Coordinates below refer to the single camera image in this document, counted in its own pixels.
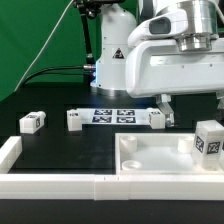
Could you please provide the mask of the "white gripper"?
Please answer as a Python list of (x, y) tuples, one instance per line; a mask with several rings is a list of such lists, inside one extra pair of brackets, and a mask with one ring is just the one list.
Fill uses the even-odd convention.
[[(180, 52), (175, 40), (145, 41), (126, 60), (126, 90), (133, 98), (156, 97), (165, 124), (175, 124), (171, 96), (224, 90), (224, 39), (211, 51)], [(224, 110), (224, 92), (216, 92)]]

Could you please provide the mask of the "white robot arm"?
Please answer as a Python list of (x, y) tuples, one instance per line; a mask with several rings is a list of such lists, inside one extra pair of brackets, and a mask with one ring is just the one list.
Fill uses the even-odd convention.
[(154, 97), (174, 124), (173, 95), (214, 92), (224, 111), (224, 22), (219, 0), (137, 0), (134, 17), (115, 0), (101, 6), (101, 56), (93, 90)]

